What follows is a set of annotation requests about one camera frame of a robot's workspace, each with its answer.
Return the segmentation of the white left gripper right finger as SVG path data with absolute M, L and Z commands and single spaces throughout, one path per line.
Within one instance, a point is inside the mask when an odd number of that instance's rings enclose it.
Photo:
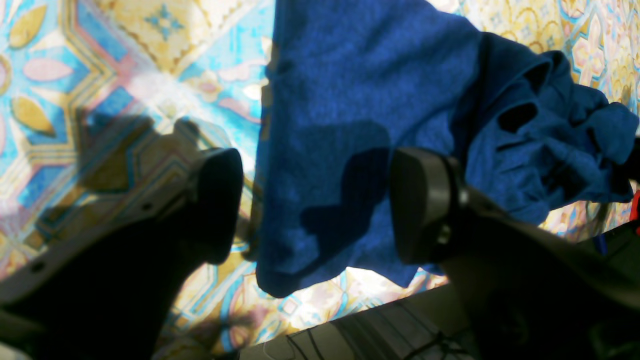
M 483 360 L 639 358 L 638 283 L 510 217 L 454 158 L 396 149 L 390 203 L 400 259 L 442 269 Z

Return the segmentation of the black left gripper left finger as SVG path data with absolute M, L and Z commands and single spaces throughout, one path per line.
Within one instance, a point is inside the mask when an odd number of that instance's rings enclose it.
M 128 215 L 51 246 L 1 282 L 1 342 L 33 360 L 149 360 L 202 264 L 228 258 L 243 190 L 235 148 L 203 153 Z

